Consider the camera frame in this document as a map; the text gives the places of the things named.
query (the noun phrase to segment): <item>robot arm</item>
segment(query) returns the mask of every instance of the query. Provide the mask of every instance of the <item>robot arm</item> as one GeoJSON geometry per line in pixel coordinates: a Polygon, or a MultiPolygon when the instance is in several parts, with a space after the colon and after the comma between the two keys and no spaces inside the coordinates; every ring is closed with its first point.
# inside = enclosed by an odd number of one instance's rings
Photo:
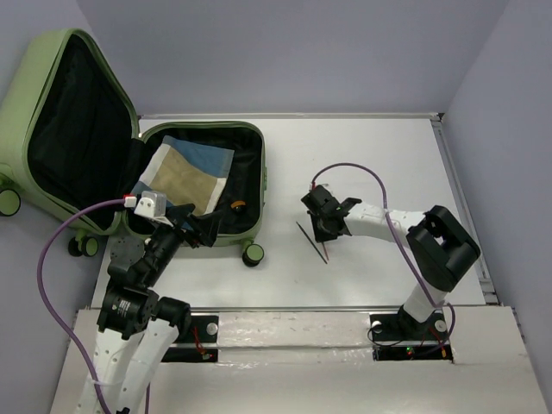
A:
{"type": "MultiPolygon", "coordinates": [[[[319,185],[301,200],[308,208],[317,242],[341,235],[365,235],[394,242],[381,207],[347,198],[339,203],[319,185]]],[[[434,304],[441,304],[480,256],[480,248],[449,210],[434,206],[427,212],[389,210],[395,233],[410,248],[434,304]]],[[[398,321],[405,332],[425,329],[435,307],[418,284],[401,306],[398,321]]]]}
{"type": "MultiPolygon", "coordinates": [[[[161,359],[191,325],[190,305],[159,299],[151,288],[183,242],[192,248],[211,247],[221,219],[220,213],[195,217],[193,204],[172,207],[165,214],[166,198],[154,191],[144,191],[139,201],[129,199],[125,207],[135,207],[136,215],[159,227],[144,242],[140,258],[119,254],[108,267],[110,282],[97,320],[94,367],[105,402],[116,414],[136,413],[161,359]]],[[[94,385],[89,375],[75,413],[102,412],[94,385]]]]}

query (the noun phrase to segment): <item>green suitcase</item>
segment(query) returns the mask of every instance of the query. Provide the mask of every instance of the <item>green suitcase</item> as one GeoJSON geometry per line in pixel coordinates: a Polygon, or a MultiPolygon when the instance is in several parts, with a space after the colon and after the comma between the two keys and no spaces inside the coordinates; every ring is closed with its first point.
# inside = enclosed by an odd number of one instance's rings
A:
{"type": "MultiPolygon", "coordinates": [[[[216,210],[224,216],[216,246],[241,244],[250,266],[267,188],[262,133],[246,122],[172,122],[140,132],[138,116],[96,42],[69,28],[35,38],[0,109],[0,215],[18,210],[18,194],[60,220],[132,190],[165,135],[234,150],[216,210]],[[240,202],[241,211],[232,206],[240,202]]],[[[120,226],[136,235],[150,223],[127,211],[99,210],[74,224],[70,252],[93,255],[91,234],[120,226]]]]}

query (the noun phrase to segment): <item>purple-gray wall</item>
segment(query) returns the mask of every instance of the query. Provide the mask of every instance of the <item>purple-gray wall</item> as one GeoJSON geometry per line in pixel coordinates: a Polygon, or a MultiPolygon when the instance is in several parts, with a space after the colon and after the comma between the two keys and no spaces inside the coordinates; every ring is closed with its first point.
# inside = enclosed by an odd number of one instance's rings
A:
{"type": "Polygon", "coordinates": [[[139,113],[445,111],[507,0],[78,0],[139,113]]]}
{"type": "Polygon", "coordinates": [[[552,410],[552,2],[511,0],[445,116],[499,297],[552,410]]]}
{"type": "MultiPolygon", "coordinates": [[[[90,30],[74,0],[4,0],[0,7],[0,101],[28,42],[43,30],[77,26],[90,30]]],[[[47,314],[36,288],[36,262],[59,222],[23,205],[0,217],[0,411],[50,412],[67,336],[47,314]]],[[[66,321],[90,303],[101,254],[74,259],[66,252],[71,232],[52,247],[46,288],[66,321]]]]}

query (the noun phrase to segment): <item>striped towel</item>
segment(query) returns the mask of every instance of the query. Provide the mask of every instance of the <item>striped towel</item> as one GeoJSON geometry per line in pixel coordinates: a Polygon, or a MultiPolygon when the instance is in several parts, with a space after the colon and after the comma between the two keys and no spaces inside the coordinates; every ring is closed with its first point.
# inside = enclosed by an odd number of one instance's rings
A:
{"type": "Polygon", "coordinates": [[[132,193],[166,194],[167,207],[193,203],[195,216],[211,213],[223,193],[234,151],[166,135],[132,193]]]}

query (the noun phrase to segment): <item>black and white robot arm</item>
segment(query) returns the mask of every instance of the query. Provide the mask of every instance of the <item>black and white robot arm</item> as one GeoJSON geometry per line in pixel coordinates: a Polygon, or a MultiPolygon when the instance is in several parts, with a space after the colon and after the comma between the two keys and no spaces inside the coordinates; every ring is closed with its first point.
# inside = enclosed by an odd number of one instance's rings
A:
{"type": "Polygon", "coordinates": [[[93,363],[98,382],[88,374],[75,410],[78,414],[104,412],[95,384],[100,385],[112,413],[137,412],[161,359],[191,325],[190,305],[159,298],[151,288],[182,243],[211,247],[221,218],[218,213],[195,217],[193,204],[166,210],[166,197],[154,191],[144,191],[139,200],[125,198],[125,207],[135,208],[136,215],[159,226],[144,241],[140,258],[123,254],[111,259],[110,282],[97,320],[93,363]]]}
{"type": "Polygon", "coordinates": [[[308,208],[317,242],[335,240],[340,235],[364,235],[410,248],[423,278],[425,290],[417,284],[398,312],[406,332],[425,329],[467,270],[480,256],[480,248],[446,208],[436,205],[426,212],[389,210],[394,228],[390,230],[386,210],[363,203],[358,198],[337,201],[323,185],[312,189],[301,200],[308,208]]]}

